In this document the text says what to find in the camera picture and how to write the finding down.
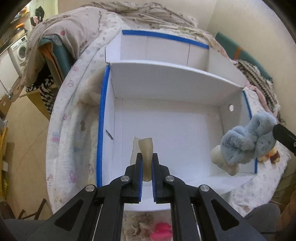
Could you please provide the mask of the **pink fluffy soft object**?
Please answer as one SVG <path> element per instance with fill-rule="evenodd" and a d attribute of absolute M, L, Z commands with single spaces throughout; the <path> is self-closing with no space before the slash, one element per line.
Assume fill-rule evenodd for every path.
<path fill-rule="evenodd" d="M 172 226 L 165 222 L 156 224 L 150 238 L 151 240 L 171 240 L 173 238 Z"/>

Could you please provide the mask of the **beige lace scrunchie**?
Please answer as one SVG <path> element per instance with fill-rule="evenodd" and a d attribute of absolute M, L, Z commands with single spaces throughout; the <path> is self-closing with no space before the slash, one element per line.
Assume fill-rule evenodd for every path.
<path fill-rule="evenodd" d="M 125 240 L 147 240 L 152 233 L 154 216 L 150 213 L 124 214 L 122 234 Z"/>

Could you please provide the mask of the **beige rubbery soft piece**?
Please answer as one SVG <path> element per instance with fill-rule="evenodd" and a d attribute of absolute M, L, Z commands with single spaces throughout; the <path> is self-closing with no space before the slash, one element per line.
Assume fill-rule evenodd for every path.
<path fill-rule="evenodd" d="M 132 156 L 130 158 L 130 165 L 136 163 L 137 154 L 141 153 L 143 159 L 143 181 L 149 182 L 152 180 L 152 156 L 153 156 L 153 142 L 152 138 L 134 137 L 132 146 Z"/>

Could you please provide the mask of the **brown orange plush toy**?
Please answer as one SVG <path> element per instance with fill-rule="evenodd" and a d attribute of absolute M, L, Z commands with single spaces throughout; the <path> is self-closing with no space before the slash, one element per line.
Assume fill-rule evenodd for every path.
<path fill-rule="evenodd" d="M 280 154 L 276 147 L 274 147 L 269 153 L 267 153 L 265 156 L 258 157 L 258 161 L 260 162 L 266 162 L 270 161 L 272 164 L 275 164 L 280 161 Z"/>

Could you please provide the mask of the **white patterned bed quilt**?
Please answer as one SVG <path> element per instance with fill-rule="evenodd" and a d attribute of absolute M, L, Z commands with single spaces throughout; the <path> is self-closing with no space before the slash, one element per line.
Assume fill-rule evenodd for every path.
<path fill-rule="evenodd" d="M 99 112 L 107 66 L 105 49 L 110 42 L 101 48 L 97 47 L 97 43 L 98 40 L 93 41 L 84 50 L 66 75 L 51 114 L 46 147 L 46 178 L 53 212 L 63 207 L 85 186 L 98 186 L 96 167 Z M 267 112 L 257 94 L 246 85 L 244 89 L 252 117 Z M 278 187 L 290 153 L 279 142 L 275 146 L 281 157 L 278 164 L 253 159 L 257 161 L 255 177 L 221 194 L 243 216 L 270 202 Z"/>

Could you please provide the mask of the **striped crochet blanket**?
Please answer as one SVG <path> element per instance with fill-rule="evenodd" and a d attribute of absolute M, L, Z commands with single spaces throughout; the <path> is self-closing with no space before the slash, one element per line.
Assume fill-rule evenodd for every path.
<path fill-rule="evenodd" d="M 257 66 L 244 61 L 234 61 L 234 65 L 247 79 L 246 87 L 256 92 L 263 108 L 280 121 L 280 103 L 273 92 L 272 83 L 264 78 Z"/>

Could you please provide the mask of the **teal cushion orange stripe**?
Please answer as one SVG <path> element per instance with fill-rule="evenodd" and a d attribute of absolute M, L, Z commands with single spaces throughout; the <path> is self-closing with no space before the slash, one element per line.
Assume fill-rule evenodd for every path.
<path fill-rule="evenodd" d="M 231 40 L 229 37 L 225 36 L 221 32 L 218 32 L 215 36 L 215 39 L 220 43 L 220 45 L 225 49 L 228 56 L 233 60 L 244 60 L 253 65 L 255 65 L 261 75 L 273 82 L 273 78 L 268 74 L 268 72 L 264 69 L 264 67 L 254 58 L 252 57 L 246 50 L 240 47 L 236 42 Z"/>

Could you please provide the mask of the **white cardboard box blue trim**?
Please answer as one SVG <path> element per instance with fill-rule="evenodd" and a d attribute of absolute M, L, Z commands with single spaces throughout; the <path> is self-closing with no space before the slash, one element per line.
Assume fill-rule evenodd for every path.
<path fill-rule="evenodd" d="M 137 138 L 152 138 L 159 162 L 192 186 L 226 194 L 257 174 L 257 161 L 228 175 L 211 150 L 252 111 L 246 77 L 208 45 L 144 30 L 122 30 L 106 46 L 99 112 L 96 184 L 122 176 Z"/>

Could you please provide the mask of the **wooden side table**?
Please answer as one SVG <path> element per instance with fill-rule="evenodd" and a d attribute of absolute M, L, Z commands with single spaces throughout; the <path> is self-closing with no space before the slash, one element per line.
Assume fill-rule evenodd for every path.
<path fill-rule="evenodd" d="M 52 92 L 54 94 L 53 99 L 50 102 L 50 106 L 53 108 L 55 98 L 56 98 L 56 95 L 58 93 L 58 87 L 57 87 L 56 84 L 53 84 L 53 85 L 51 85 L 49 87 L 49 89 L 52 90 Z M 41 89 L 40 88 L 38 88 L 36 90 L 33 90 L 33 91 L 30 91 L 30 92 L 25 93 L 25 94 L 21 94 L 19 96 L 19 98 L 22 98 L 22 97 L 27 97 L 32 102 L 32 104 L 39 110 L 39 112 L 41 112 L 45 118 L 50 120 L 51 113 L 48 111 L 45 103 L 42 100 Z"/>

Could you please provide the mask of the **black white zigzag cloth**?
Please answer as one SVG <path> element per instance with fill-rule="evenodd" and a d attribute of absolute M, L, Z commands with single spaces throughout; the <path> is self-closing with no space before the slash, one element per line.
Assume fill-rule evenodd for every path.
<path fill-rule="evenodd" d="M 47 111 L 49 114 L 52 113 L 54 102 L 56 99 L 56 94 L 53 92 L 53 90 L 50 88 L 52 85 L 54 85 L 54 78 L 52 75 L 49 75 L 48 77 L 41 77 L 39 80 L 37 80 L 34 84 L 32 84 L 29 87 L 26 87 L 26 92 L 32 92 L 33 90 L 40 90 L 41 99 L 43 101 L 43 104 L 45 105 Z"/>

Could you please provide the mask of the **white washing machine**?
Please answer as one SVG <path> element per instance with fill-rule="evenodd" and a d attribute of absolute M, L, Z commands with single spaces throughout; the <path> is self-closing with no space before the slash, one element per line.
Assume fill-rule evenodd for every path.
<path fill-rule="evenodd" d="M 11 61 L 17 72 L 21 73 L 25 67 L 27 35 L 23 35 L 8 49 Z"/>

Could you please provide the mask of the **beige knitted blanket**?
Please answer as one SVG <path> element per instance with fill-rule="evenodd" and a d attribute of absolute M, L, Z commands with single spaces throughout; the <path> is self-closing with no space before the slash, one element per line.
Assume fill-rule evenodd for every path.
<path fill-rule="evenodd" d="M 96 45 L 101 48 L 121 30 L 157 30 L 176 34 L 204 43 L 228 57 L 215 37 L 198 27 L 195 18 L 176 13 L 162 4 L 92 2 L 44 20 L 31 30 L 26 47 L 22 85 L 33 85 L 46 63 L 38 50 L 39 41 L 43 37 L 58 36 L 72 58 L 77 60 L 93 41 L 98 40 Z"/>

